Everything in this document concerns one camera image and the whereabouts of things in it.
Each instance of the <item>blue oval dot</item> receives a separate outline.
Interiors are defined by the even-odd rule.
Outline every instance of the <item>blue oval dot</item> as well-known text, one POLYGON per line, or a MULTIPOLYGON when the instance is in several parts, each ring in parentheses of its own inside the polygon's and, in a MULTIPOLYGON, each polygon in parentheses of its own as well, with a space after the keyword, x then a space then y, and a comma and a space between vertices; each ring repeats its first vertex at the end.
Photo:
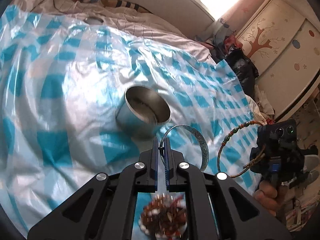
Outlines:
POLYGON ((300 48, 300 42, 297 41, 297 40, 293 40, 293 41, 292 41, 292 45, 293 45, 296 49, 299 49, 299 48, 300 48))

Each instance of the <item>wooden headboard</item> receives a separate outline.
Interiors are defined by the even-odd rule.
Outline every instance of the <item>wooden headboard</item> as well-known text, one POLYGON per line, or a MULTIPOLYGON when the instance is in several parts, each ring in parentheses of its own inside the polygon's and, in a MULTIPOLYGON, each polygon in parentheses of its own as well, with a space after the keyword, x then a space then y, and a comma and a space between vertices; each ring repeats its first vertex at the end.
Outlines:
POLYGON ((188 38, 194 38, 213 21, 212 16, 194 0, 124 0, 148 9, 178 28, 188 38))

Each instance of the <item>cabinet door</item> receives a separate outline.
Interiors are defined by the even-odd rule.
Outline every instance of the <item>cabinet door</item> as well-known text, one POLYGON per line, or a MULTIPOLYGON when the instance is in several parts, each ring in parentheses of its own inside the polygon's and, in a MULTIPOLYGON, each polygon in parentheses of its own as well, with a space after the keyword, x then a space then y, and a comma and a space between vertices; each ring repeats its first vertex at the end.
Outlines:
POLYGON ((305 20, 274 63, 256 79, 278 117, 308 87, 320 67, 320 33, 305 20))
POLYGON ((305 18, 282 0, 271 0, 239 36, 261 75, 284 51, 305 18))

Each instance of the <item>camera lens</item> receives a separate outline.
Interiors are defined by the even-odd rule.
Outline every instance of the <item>camera lens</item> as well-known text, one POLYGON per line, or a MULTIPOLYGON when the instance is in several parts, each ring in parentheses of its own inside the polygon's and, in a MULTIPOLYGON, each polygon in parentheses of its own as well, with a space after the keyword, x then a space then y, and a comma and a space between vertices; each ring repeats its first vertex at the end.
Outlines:
POLYGON ((283 133, 284 133, 284 130, 281 127, 276 130, 276 134, 279 136, 279 138, 282 137, 283 133))
POLYGON ((293 130, 294 130, 294 129, 293 129, 293 126, 290 125, 290 126, 287 127, 287 132, 288 132, 288 134, 292 134, 292 133, 293 133, 293 130))

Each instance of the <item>blue and white plastic sheet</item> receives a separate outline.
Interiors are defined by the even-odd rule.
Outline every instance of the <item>blue and white plastic sheet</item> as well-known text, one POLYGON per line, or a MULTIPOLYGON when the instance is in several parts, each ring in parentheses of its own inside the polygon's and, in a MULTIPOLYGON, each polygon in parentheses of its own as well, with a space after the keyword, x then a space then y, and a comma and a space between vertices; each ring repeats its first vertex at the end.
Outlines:
MULTIPOLYGON (((40 15, 9 6, 0 19, 0 203, 27 236, 29 229, 96 173, 114 174, 135 162, 151 142, 132 140, 115 122, 125 89, 144 85, 169 104, 172 120, 199 130, 216 173, 223 138, 252 112, 225 61, 199 62, 183 50, 67 16, 40 15)), ((256 146, 257 127, 226 145, 221 170, 236 174, 256 146)), ((200 167, 201 151, 186 131, 169 134, 171 147, 200 167)), ((158 191, 165 191, 159 162, 158 191)), ((260 176, 236 181, 252 193, 260 176)), ((132 239, 150 194, 139 194, 132 239)))

